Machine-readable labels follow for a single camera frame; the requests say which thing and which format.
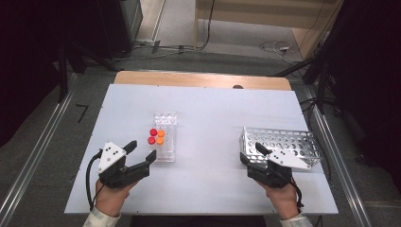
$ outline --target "clear plastic tray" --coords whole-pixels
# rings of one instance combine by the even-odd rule
[[[177,131],[177,113],[155,112],[153,128],[165,132],[162,145],[151,145],[150,151],[157,150],[156,162],[175,162],[175,137]]]

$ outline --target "human hand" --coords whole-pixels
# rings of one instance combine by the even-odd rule
[[[97,180],[96,182],[96,192],[99,193],[96,196],[95,207],[98,211],[110,217],[119,217],[121,207],[123,207],[124,201],[127,196],[130,195],[130,190],[137,184],[138,182],[132,183],[123,188],[114,188],[104,185]]]
[[[297,193],[291,184],[287,184],[283,188],[270,188],[260,182],[257,183],[265,189],[266,196],[270,198],[281,220],[294,218],[299,215]]]

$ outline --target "metal rail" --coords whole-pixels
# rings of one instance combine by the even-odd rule
[[[68,104],[71,100],[73,93],[75,92],[75,88],[78,83],[78,75],[73,74],[69,80],[68,87],[70,91],[66,95],[65,99],[62,103],[59,103],[52,115],[50,116],[49,121],[44,127],[44,131],[41,134],[38,142],[35,147],[31,151],[24,167],[22,168],[20,174],[17,179],[9,189],[9,192],[5,196],[3,203],[0,209],[0,227],[8,226],[9,221],[11,220],[12,215],[14,214],[15,209],[17,208],[18,203],[21,198],[24,196],[26,188],[35,173],[36,168],[38,167],[44,153],[46,152],[47,146],[56,131],[56,128],[59,126],[59,123],[64,115],[65,110],[68,107]]]
[[[305,87],[306,94],[308,98],[312,98],[315,96],[313,89],[310,86]],[[324,142],[327,145],[328,153],[333,161],[333,165],[337,170],[340,178],[340,183],[344,190],[345,196],[347,197],[348,203],[351,207],[351,210],[354,214],[355,220],[357,222],[357,226],[360,227],[370,227],[372,223],[366,213],[365,207],[363,205],[362,200],[357,192],[357,188],[352,180],[350,173],[348,172],[348,168],[342,160],[342,156],[340,154],[340,150],[336,144],[336,141],[333,137],[333,133],[331,132],[325,115],[321,115],[318,110],[314,109],[314,115],[318,122],[318,126],[322,132]]]

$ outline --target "plastic container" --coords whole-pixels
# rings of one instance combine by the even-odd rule
[[[155,112],[153,128],[157,131],[155,143],[150,151],[156,149],[156,162],[175,162],[175,140],[177,131],[177,114],[175,112]]]

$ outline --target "floor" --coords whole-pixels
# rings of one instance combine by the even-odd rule
[[[172,7],[169,4],[174,3],[174,1],[177,0],[167,0],[166,9]],[[142,2],[155,4],[157,2],[158,6],[161,6],[161,1],[157,0],[144,0]],[[168,31],[172,29],[166,27],[166,17],[167,12],[165,11],[160,26],[156,29],[155,39],[160,39],[161,44],[164,45],[190,44],[186,43],[186,41],[192,41],[189,35],[186,36],[187,38],[183,38],[185,36],[178,35],[181,34],[178,31],[172,32],[176,35],[176,39],[174,39],[174,35],[167,35]],[[152,48],[141,47],[134,49],[126,58],[115,60],[113,63],[126,70],[224,73],[256,77],[274,75],[288,68],[289,63],[283,61],[274,52],[268,53],[261,50],[257,43],[260,41],[291,40],[293,37],[285,33],[281,27],[277,27],[276,32],[274,32],[274,27],[271,29],[269,34],[258,38],[260,40],[254,42],[252,48],[244,44],[243,41],[247,41],[247,39],[238,38],[235,45],[243,45],[239,48],[243,48],[244,51],[231,52],[235,48],[232,45],[223,45],[219,50],[215,50],[219,46],[218,39],[223,41],[224,38],[217,38],[213,35],[210,40],[212,47],[209,50],[177,55],[176,51],[165,49],[152,54]],[[147,34],[143,36],[144,40],[151,39],[154,30]],[[294,57],[292,60],[301,61],[302,59]],[[67,216],[63,210],[68,201],[80,160],[95,125],[103,97],[108,85],[113,83],[115,78],[115,72],[110,72],[99,65],[91,65],[84,75],[77,75],[77,85],[72,87],[74,89],[71,99],[66,105],[57,128],[50,133],[52,137],[46,144],[43,155],[38,157],[41,161],[35,166],[36,168],[31,170],[32,178],[26,186],[23,197],[19,198],[18,206],[16,206],[13,216],[8,220],[8,226],[80,226],[86,219],[85,216]],[[300,72],[286,76],[300,101],[307,99],[305,86],[300,80],[300,76],[304,72],[305,70],[300,70]],[[0,170],[3,173],[0,175],[0,198],[2,200],[19,176],[30,153],[41,138],[53,111],[57,108],[58,94],[59,90],[56,88],[26,120],[11,141],[0,148]],[[82,105],[88,106],[85,114],[82,114]],[[339,146],[344,163],[354,180],[372,226],[396,226],[401,220],[401,206],[399,205],[401,196],[393,185],[391,176],[380,167],[367,166],[363,161],[356,162],[359,151],[353,135],[347,129],[348,126],[340,116],[334,114],[331,107],[327,106],[326,109],[325,117]],[[311,117],[311,126],[324,141],[315,117]],[[333,167],[330,156],[323,161],[323,168],[326,170],[327,179],[330,179],[331,184],[333,184],[331,189],[339,208],[339,214],[323,216],[321,226],[357,226],[350,203],[345,197],[339,173]],[[266,216],[265,219],[268,226],[280,226],[276,216]],[[318,217],[310,216],[310,219],[316,222]],[[129,226],[130,221],[130,217],[123,217],[117,226]]]

